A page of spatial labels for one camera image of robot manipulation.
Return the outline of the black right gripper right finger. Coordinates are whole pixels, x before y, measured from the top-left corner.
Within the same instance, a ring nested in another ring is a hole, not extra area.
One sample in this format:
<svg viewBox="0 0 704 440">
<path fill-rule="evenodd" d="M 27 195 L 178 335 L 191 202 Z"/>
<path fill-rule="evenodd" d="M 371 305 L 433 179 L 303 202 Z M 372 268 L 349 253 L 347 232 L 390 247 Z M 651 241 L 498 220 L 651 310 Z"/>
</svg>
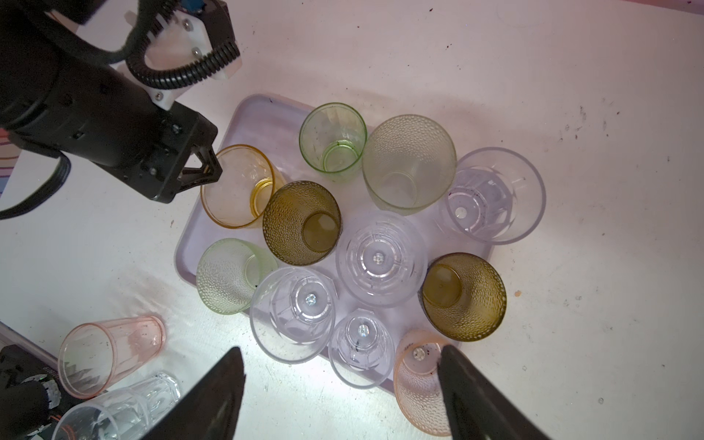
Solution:
<svg viewBox="0 0 704 440">
<path fill-rule="evenodd" d="M 438 378 L 453 438 L 547 438 L 455 346 L 442 348 Z"/>
</svg>

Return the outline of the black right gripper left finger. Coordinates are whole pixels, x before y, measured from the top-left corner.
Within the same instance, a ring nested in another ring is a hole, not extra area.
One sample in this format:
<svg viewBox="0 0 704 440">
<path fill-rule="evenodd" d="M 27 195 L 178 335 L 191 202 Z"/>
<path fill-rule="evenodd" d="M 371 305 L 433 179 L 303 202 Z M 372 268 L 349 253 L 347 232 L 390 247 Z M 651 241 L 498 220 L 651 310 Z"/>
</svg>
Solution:
<svg viewBox="0 0 704 440">
<path fill-rule="evenodd" d="M 235 346 L 144 437 L 232 439 L 238 424 L 245 383 L 242 353 Z"/>
</svg>

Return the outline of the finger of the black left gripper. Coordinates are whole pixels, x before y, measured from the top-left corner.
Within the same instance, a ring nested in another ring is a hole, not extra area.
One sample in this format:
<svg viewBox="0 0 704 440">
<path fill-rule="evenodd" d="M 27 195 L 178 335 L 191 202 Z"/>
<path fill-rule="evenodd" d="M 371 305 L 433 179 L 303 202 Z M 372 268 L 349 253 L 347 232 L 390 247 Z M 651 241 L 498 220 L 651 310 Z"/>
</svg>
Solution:
<svg viewBox="0 0 704 440">
<path fill-rule="evenodd" d="M 193 146 L 192 155 L 198 159 L 200 165 L 183 167 L 178 177 L 180 190 L 216 183 L 222 175 L 222 166 L 212 146 Z"/>
</svg>

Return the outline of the small clear glass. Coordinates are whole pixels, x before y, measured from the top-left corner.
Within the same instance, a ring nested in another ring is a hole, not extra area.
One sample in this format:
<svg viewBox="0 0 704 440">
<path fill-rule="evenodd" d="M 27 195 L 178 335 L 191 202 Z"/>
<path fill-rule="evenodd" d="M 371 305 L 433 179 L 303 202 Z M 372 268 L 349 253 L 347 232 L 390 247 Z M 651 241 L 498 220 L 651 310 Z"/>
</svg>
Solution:
<svg viewBox="0 0 704 440">
<path fill-rule="evenodd" d="M 328 352 L 341 381 L 351 388 L 368 390 L 388 378 L 395 347 L 381 319 L 370 310 L 357 308 L 335 326 Z"/>
</svg>

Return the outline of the lavender rectangular plastic tray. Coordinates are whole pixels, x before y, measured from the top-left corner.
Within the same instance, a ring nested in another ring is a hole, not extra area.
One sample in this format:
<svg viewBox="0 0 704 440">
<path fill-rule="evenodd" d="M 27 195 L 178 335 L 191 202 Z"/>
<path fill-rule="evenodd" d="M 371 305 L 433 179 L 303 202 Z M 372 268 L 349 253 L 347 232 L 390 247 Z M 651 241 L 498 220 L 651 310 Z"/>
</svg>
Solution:
<svg viewBox="0 0 704 440">
<path fill-rule="evenodd" d="M 311 181 L 324 186 L 333 194 L 340 207 L 343 218 L 343 233 L 344 227 L 353 218 L 385 210 L 380 210 L 373 203 L 363 178 L 363 172 L 359 172 L 351 180 L 333 183 L 306 164 L 300 154 L 298 137 L 304 119 L 312 111 L 313 108 L 310 106 L 279 96 L 251 95 L 236 109 L 228 129 L 225 131 L 224 143 L 220 151 L 238 144 L 253 146 L 262 151 L 282 172 L 286 183 Z M 446 231 L 439 226 L 438 201 L 418 213 L 403 216 L 419 229 L 425 241 L 428 251 L 427 268 L 436 258 L 452 252 L 467 252 L 487 260 L 491 254 L 491 246 L 472 241 L 466 236 Z M 200 258 L 211 245 L 224 238 L 246 240 L 268 249 L 261 227 L 242 229 L 220 227 L 209 218 L 199 199 L 183 231 L 174 256 L 176 270 L 185 282 L 196 286 L 196 271 Z M 397 344 L 401 341 L 402 336 L 412 328 L 426 327 L 435 331 L 425 317 L 418 300 L 421 287 L 408 301 L 398 306 L 392 308 L 367 306 L 354 298 L 344 286 L 337 273 L 336 251 L 337 246 L 331 254 L 313 264 L 310 269 L 324 273 L 335 282 L 338 298 L 335 306 L 337 322 L 358 308 L 370 310 L 377 315 L 381 314 L 385 326 Z"/>
</svg>

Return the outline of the amber brown glass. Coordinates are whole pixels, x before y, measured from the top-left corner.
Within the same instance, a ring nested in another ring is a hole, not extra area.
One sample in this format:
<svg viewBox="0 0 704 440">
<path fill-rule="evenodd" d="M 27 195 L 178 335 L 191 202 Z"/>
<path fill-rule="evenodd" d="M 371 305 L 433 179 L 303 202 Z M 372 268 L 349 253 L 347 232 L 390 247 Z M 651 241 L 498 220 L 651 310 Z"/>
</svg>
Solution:
<svg viewBox="0 0 704 440">
<path fill-rule="evenodd" d="M 507 293 L 498 271 L 474 254 L 453 252 L 428 268 L 419 301 L 434 328 L 452 340 L 482 340 L 502 323 Z"/>
</svg>

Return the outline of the large pale green glass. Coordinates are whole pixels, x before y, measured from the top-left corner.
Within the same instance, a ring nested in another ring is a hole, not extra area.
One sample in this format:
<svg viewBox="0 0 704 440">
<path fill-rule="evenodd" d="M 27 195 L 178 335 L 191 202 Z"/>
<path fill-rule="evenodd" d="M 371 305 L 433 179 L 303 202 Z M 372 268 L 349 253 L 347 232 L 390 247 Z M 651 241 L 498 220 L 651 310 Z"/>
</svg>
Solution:
<svg viewBox="0 0 704 440">
<path fill-rule="evenodd" d="M 381 210 L 410 216 L 441 199 L 453 183 L 453 140 L 433 119 L 398 115 L 375 128 L 362 156 L 363 178 Z"/>
</svg>

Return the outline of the bright green glass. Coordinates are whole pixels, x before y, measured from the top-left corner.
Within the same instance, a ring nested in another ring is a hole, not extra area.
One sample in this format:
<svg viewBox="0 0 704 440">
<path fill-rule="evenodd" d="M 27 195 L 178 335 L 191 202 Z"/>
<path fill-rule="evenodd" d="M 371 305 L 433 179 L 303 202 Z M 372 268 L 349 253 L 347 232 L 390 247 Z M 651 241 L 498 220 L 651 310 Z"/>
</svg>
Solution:
<svg viewBox="0 0 704 440">
<path fill-rule="evenodd" d="M 359 171 L 368 135 L 358 110 L 339 102 L 322 104 L 304 119 L 299 149 L 316 172 L 333 182 L 344 182 Z"/>
</svg>

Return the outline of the pink glass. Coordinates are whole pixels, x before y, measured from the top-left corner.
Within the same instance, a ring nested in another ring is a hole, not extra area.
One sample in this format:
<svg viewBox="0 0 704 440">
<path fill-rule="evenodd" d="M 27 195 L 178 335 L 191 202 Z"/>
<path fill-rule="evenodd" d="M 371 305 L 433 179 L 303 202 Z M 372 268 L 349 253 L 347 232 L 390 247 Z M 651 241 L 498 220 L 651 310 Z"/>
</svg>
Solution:
<svg viewBox="0 0 704 440">
<path fill-rule="evenodd" d="M 77 399 L 92 399 L 159 355 L 166 337 L 156 315 L 81 324 L 60 345 L 60 384 Z"/>
<path fill-rule="evenodd" d="M 442 348 L 450 342 L 427 329 L 407 332 L 398 345 L 393 389 L 406 419 L 430 436 L 450 436 L 450 426 L 438 379 Z"/>
</svg>

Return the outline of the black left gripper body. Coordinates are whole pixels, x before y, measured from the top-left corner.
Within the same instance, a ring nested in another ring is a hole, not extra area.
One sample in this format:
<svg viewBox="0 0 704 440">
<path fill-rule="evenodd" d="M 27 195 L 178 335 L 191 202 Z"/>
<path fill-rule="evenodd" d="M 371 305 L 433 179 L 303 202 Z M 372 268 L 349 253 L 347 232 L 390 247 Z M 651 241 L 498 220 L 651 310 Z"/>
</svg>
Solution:
<svg viewBox="0 0 704 440">
<path fill-rule="evenodd" d="M 170 203 L 193 146 L 213 146 L 217 129 L 200 113 L 169 111 L 110 67 L 62 55 L 34 32 L 1 35 L 1 127 L 22 149 L 91 161 L 150 200 Z"/>
</svg>

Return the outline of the yellow glass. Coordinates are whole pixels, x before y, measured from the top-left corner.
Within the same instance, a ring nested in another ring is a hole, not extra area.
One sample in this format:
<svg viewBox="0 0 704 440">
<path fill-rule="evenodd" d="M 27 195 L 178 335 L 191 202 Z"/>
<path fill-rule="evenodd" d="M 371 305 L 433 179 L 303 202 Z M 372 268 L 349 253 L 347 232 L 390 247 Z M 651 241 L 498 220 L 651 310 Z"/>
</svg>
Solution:
<svg viewBox="0 0 704 440">
<path fill-rule="evenodd" d="M 219 180 L 201 188 L 201 203 L 207 216 L 228 229 L 261 227 L 269 201 L 286 185 L 286 179 L 253 146 L 223 148 L 216 159 L 223 169 Z"/>
</svg>

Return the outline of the olive dark glass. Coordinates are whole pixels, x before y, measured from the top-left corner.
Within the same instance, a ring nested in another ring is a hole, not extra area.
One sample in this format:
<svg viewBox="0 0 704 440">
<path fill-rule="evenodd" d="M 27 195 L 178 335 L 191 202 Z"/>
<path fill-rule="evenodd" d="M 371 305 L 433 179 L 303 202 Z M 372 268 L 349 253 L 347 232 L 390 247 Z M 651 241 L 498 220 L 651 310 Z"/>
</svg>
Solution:
<svg viewBox="0 0 704 440">
<path fill-rule="evenodd" d="M 269 250 L 282 262 L 309 266 L 336 247 L 343 229 L 337 200 L 314 181 L 293 181 L 280 188 L 262 216 Z"/>
</svg>

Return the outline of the pale green small glass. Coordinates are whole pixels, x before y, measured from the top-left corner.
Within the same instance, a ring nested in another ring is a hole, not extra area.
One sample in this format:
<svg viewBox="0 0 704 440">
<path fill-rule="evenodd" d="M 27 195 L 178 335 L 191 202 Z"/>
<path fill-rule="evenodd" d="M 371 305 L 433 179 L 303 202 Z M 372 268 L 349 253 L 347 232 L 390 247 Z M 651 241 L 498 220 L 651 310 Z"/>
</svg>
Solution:
<svg viewBox="0 0 704 440">
<path fill-rule="evenodd" d="M 211 245 L 197 266 L 196 288 L 211 311 L 235 315 L 247 310 L 255 290 L 279 264 L 271 251 L 236 238 Z"/>
</svg>

